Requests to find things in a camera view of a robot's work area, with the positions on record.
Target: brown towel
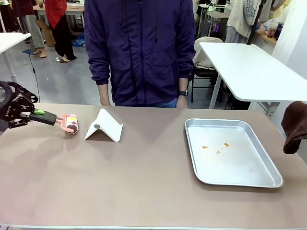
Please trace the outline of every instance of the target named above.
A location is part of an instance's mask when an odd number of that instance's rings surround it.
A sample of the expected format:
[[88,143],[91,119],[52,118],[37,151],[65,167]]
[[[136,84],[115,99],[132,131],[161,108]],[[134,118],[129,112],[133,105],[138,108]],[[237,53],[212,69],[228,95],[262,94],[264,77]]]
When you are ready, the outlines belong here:
[[287,136],[283,151],[294,154],[301,140],[307,139],[307,104],[299,101],[291,103],[283,115],[282,127]]

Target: person wearing red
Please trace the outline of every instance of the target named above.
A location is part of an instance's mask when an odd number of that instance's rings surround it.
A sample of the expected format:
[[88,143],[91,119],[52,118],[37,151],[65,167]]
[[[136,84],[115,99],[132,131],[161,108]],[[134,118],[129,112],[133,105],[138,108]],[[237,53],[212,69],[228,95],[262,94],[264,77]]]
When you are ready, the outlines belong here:
[[45,0],[45,10],[50,29],[55,40],[55,49],[60,58],[69,62],[75,60],[71,44],[71,34],[66,20],[66,0]]
[[36,22],[36,16],[34,14],[31,0],[10,0],[10,7],[14,10],[16,16],[18,16],[17,3],[25,29],[31,34],[31,40],[35,47],[34,55],[41,53],[40,57],[45,58],[47,56],[46,49],[42,34],[40,33]]

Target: cardboard box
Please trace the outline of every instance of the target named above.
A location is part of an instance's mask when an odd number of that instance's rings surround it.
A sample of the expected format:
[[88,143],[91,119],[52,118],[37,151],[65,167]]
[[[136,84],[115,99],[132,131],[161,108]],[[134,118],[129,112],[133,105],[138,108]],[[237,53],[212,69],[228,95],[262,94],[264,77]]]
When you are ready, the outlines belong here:
[[56,43],[54,40],[54,37],[52,35],[52,32],[50,30],[50,27],[47,26],[42,20],[37,20],[38,25],[40,26],[40,28],[42,28],[43,30],[43,34],[46,40],[46,45],[47,46],[54,46],[54,44]]

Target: black watch strap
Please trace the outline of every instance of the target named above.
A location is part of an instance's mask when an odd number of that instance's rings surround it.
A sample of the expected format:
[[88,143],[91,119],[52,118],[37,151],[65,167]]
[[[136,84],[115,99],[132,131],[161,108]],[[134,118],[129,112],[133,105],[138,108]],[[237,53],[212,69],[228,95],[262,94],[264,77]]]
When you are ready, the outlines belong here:
[[186,90],[186,91],[179,91],[179,96],[187,97],[188,96],[188,90]]

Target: foot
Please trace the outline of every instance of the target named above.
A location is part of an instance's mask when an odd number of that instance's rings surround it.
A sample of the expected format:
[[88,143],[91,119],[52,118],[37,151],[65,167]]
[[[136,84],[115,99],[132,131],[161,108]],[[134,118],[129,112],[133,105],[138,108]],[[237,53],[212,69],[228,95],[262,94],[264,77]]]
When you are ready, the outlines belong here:
[[40,54],[40,58],[45,58],[47,57],[46,49],[42,48],[42,53]]
[[72,60],[77,59],[77,57],[76,57],[76,56],[73,56],[73,57],[67,57],[67,59],[68,59],[69,61],[72,61]]
[[42,52],[42,49],[36,48],[33,54],[36,55],[36,54],[39,54],[40,52]]
[[70,61],[69,61],[67,58],[65,58],[65,57],[59,56],[59,58],[62,59],[64,62],[70,62]]

